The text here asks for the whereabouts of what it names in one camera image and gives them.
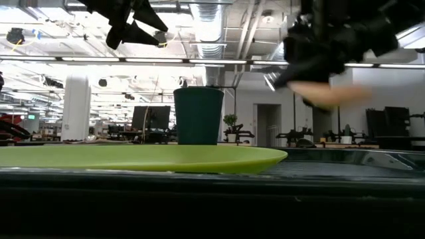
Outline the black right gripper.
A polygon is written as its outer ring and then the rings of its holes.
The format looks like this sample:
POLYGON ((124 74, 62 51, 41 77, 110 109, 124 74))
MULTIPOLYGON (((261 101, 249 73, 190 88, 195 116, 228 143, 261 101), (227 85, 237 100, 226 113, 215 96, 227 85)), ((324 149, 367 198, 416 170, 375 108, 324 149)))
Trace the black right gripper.
POLYGON ((330 75, 345 71, 346 63, 363 61, 364 53, 354 28, 298 17, 284 39, 288 66, 280 72, 274 87, 294 82, 328 83, 330 75))

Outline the small background potted plant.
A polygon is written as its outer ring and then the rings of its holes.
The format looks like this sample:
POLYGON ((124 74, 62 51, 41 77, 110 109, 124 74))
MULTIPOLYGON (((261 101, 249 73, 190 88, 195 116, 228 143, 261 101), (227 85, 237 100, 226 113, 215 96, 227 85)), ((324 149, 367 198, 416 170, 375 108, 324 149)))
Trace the small background potted plant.
POLYGON ((237 115, 236 114, 228 114, 225 115, 223 118, 223 122, 228 126, 228 128, 224 131, 225 136, 227 137, 227 140, 229 143, 235 143, 236 142, 236 122, 237 122, 237 115))

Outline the dark green plastic cup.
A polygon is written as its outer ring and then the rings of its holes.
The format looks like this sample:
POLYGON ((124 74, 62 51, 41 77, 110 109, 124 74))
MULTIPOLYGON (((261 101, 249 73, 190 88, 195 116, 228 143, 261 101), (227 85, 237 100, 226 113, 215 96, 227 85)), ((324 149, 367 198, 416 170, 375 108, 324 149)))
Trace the dark green plastic cup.
POLYGON ((224 93, 216 88, 188 87, 173 92, 177 141, 180 145, 216 145, 224 93))

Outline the cactus in white pot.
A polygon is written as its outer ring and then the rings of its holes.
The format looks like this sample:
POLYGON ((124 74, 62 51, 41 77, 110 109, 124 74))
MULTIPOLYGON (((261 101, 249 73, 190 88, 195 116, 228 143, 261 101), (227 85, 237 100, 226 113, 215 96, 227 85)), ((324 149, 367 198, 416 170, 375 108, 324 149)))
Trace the cactus in white pot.
POLYGON ((342 144, 352 144, 353 138, 351 136, 351 127, 349 124, 345 125, 345 129, 341 132, 340 142, 342 144))

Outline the red background machine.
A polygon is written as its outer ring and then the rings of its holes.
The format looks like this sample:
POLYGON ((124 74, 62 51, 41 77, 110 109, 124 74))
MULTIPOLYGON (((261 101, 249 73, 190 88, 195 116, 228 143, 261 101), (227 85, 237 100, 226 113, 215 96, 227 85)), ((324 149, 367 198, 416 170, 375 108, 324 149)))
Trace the red background machine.
POLYGON ((31 133, 19 125, 21 122, 22 119, 20 115, 0 116, 0 131, 5 131, 13 137, 18 137, 20 139, 29 139, 31 133))

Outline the dark background cabinet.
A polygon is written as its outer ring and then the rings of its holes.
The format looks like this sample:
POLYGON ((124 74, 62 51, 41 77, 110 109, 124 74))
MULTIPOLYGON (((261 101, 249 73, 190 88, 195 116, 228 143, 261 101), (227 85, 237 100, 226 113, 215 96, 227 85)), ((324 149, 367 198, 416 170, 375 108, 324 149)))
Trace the dark background cabinet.
POLYGON ((408 108, 385 106, 383 110, 365 110, 367 129, 381 149, 410 150, 410 111, 408 108))

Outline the black computer monitor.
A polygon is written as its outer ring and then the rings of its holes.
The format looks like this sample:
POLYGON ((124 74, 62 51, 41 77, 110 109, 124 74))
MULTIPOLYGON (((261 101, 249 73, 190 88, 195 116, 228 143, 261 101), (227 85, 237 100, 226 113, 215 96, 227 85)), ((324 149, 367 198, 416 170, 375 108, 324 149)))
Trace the black computer monitor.
POLYGON ((134 129, 143 129, 147 106, 135 106, 131 126, 134 129))
POLYGON ((169 127, 171 107, 153 106, 147 109, 147 127, 149 129, 167 129, 169 127))

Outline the long ceiling light strip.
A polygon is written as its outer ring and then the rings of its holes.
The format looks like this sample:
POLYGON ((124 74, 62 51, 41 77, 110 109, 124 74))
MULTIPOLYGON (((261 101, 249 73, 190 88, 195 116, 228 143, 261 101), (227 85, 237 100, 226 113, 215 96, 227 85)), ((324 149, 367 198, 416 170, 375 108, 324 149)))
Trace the long ceiling light strip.
POLYGON ((118 58, 118 57, 75 57, 75 56, 14 56, 0 55, 0 61, 23 62, 60 62, 64 64, 200 64, 206 66, 287 66, 284 61, 271 60, 225 60, 225 59, 193 59, 193 58, 118 58))

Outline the fork with light orange handle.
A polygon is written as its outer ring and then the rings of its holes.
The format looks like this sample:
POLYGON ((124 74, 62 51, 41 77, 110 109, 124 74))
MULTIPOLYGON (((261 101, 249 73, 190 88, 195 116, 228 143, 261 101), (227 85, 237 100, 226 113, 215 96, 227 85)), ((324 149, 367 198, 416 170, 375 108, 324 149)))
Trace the fork with light orange handle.
POLYGON ((331 86, 329 82, 317 80, 284 80, 282 74, 271 73, 264 76, 272 91, 288 88, 303 98, 310 107, 328 110, 340 105, 363 101, 372 95, 364 86, 331 86))

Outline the black ceiling device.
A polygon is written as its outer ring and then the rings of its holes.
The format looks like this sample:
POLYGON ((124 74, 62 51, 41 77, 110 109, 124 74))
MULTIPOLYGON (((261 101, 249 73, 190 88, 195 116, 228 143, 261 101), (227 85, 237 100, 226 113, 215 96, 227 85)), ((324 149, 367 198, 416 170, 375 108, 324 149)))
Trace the black ceiling device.
POLYGON ((22 28, 11 28, 6 35, 6 39, 11 44, 23 44, 25 36, 22 28))

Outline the grey door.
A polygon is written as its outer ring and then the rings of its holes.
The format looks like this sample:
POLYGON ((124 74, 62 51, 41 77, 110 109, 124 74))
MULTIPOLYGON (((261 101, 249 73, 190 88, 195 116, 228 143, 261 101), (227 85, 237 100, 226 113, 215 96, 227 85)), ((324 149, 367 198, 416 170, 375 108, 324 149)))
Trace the grey door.
POLYGON ((324 133, 332 129, 331 112, 313 108, 313 140, 320 142, 324 133))
POLYGON ((279 104, 254 104, 255 144, 258 147, 279 147, 281 133, 282 106, 279 104))

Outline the white round pillar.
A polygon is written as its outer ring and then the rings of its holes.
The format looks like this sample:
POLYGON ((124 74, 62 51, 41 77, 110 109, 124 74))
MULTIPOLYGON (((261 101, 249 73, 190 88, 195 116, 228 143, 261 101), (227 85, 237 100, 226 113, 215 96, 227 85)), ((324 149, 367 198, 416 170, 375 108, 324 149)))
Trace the white round pillar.
POLYGON ((62 117, 62 141, 82 141, 88 136, 91 87, 87 75, 69 74, 66 78, 62 117))

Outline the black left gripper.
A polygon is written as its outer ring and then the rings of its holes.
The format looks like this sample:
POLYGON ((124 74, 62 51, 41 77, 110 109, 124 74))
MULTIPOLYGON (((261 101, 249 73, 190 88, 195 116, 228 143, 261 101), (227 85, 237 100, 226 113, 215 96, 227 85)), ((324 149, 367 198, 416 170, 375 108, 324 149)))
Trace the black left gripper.
POLYGON ((87 11, 99 13, 109 20, 111 29, 106 44, 116 50, 121 43, 148 44, 157 46, 159 41, 138 27, 134 21, 127 23, 131 7, 133 18, 157 30, 167 32, 168 27, 153 10, 149 0, 78 0, 87 7, 87 11))

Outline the lime green plate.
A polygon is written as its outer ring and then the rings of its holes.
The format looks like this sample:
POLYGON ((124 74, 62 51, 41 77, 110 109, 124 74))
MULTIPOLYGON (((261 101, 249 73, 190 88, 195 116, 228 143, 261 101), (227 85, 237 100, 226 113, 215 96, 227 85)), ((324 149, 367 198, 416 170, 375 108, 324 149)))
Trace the lime green plate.
POLYGON ((0 167, 261 173, 288 154, 226 145, 53 145, 0 147, 0 167))

